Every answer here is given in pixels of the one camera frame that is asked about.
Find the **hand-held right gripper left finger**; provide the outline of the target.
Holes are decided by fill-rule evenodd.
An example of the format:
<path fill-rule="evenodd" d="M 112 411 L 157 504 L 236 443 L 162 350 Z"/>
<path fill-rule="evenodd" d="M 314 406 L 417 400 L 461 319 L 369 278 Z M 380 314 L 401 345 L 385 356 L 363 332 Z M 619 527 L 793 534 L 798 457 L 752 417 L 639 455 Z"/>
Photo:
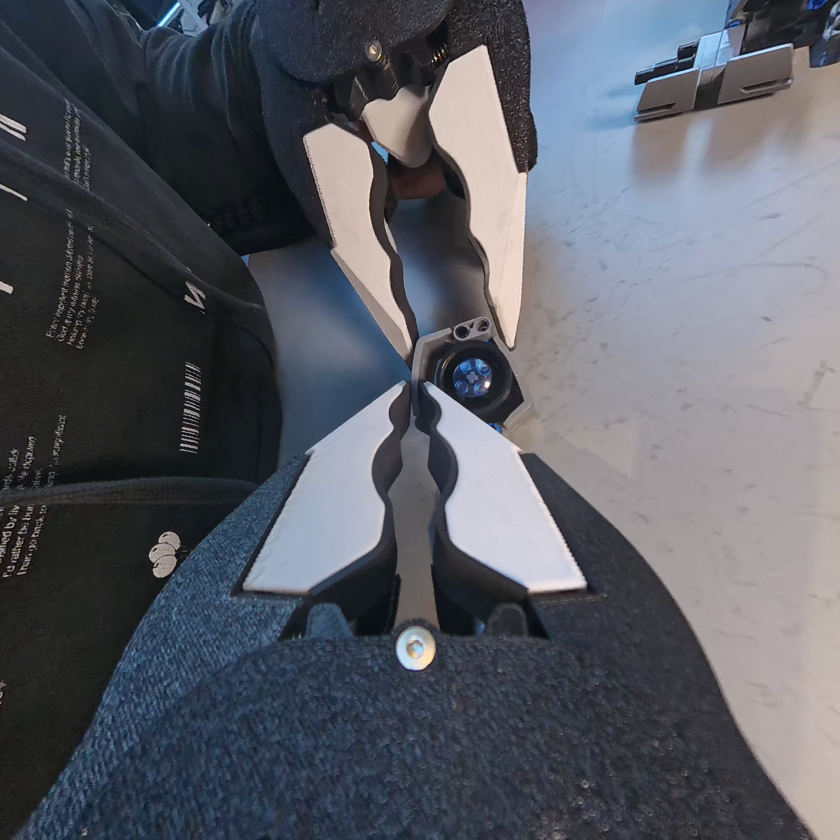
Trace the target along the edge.
<path fill-rule="evenodd" d="M 411 386 L 401 381 L 310 447 L 243 583 L 245 592 L 320 595 L 393 564 L 389 490 L 403 468 Z"/>

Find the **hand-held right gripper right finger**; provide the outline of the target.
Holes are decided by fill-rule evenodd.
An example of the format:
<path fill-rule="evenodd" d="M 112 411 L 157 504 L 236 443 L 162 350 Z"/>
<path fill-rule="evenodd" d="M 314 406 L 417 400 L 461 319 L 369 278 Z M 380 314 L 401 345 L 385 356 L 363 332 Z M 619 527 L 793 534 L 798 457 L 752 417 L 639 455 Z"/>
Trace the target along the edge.
<path fill-rule="evenodd" d="M 436 385 L 422 389 L 437 522 L 455 562 L 472 561 L 526 594 L 586 589 L 520 448 Z"/>

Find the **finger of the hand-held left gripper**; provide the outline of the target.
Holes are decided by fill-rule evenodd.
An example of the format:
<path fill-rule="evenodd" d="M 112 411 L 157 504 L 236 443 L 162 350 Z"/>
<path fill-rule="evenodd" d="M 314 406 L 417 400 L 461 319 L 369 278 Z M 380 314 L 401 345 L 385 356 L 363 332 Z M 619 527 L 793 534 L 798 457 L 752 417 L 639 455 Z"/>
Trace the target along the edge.
<path fill-rule="evenodd" d="M 335 123 L 309 132 L 303 144 L 332 256 L 394 349 L 410 361 L 417 322 L 406 295 L 403 262 L 385 220 L 385 162 L 358 134 Z"/>
<path fill-rule="evenodd" d="M 516 347 L 522 305 L 529 176 L 519 171 L 486 46 L 452 59 L 428 110 L 434 146 L 456 172 L 468 205 L 468 236 L 485 269 L 497 330 Z"/>

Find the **grey black wheel assembly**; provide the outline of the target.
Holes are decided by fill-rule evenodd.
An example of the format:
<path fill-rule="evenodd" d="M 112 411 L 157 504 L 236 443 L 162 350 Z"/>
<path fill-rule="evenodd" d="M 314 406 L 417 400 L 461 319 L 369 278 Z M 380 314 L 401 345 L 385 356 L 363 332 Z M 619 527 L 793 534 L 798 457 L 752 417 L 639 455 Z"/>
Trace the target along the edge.
<path fill-rule="evenodd" d="M 418 378 L 501 434 L 509 434 L 532 413 L 533 400 L 511 354 L 495 338 L 444 337 L 430 350 Z"/>

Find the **grey curved brick panel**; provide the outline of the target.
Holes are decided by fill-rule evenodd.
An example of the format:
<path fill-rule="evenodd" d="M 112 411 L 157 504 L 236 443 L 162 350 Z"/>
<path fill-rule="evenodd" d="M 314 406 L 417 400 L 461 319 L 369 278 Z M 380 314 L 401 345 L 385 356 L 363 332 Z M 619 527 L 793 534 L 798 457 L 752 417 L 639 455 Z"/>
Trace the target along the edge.
<path fill-rule="evenodd" d="M 415 418 L 420 417 L 421 414 L 419 394 L 421 384 L 428 381 L 429 371 L 432 371 L 431 376 L 434 378 L 436 362 L 433 361 L 433 356 L 439 350 L 446 349 L 453 340 L 453 328 L 446 328 L 424 335 L 416 342 L 413 352 L 411 380 L 412 410 Z"/>

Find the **grey brick block assembly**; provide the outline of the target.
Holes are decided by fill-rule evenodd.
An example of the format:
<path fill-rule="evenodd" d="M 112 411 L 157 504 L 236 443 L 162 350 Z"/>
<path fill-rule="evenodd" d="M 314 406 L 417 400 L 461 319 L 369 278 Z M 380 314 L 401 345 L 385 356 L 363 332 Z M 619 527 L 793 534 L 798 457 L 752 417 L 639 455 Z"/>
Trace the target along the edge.
<path fill-rule="evenodd" d="M 838 1 L 730 2 L 722 30 L 640 70 L 636 123 L 770 96 L 788 89 L 795 52 L 811 67 L 838 63 Z"/>

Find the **grey desk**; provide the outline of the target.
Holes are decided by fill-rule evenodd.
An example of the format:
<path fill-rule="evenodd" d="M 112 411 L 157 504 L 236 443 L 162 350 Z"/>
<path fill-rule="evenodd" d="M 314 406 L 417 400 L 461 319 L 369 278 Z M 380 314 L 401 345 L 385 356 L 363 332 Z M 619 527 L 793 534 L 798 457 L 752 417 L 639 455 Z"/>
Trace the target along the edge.
<path fill-rule="evenodd" d="M 637 70 L 727 2 L 526 2 L 511 437 L 651 564 L 765 769 L 838 838 L 838 65 L 634 124 Z"/>

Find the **person's left hand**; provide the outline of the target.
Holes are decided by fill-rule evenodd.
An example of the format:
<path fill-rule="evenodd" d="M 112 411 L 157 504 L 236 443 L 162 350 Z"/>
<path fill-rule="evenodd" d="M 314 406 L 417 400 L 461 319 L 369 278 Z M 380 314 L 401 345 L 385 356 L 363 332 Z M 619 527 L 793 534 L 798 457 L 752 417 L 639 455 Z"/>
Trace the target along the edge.
<path fill-rule="evenodd" d="M 409 167 L 390 156 L 386 170 L 390 191 L 399 202 L 431 200 L 448 189 L 443 163 L 436 153 L 418 167 Z"/>

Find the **person's black printed sweatshirt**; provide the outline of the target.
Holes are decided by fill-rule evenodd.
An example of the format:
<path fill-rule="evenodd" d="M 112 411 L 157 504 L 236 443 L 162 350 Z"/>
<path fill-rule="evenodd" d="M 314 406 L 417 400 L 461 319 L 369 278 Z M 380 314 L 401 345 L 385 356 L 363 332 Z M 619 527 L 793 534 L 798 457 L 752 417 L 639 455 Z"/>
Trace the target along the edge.
<path fill-rule="evenodd" d="M 273 471 L 276 352 L 213 229 L 278 175 L 244 4 L 198 37 L 2 2 L 2 838 L 135 628 Z"/>

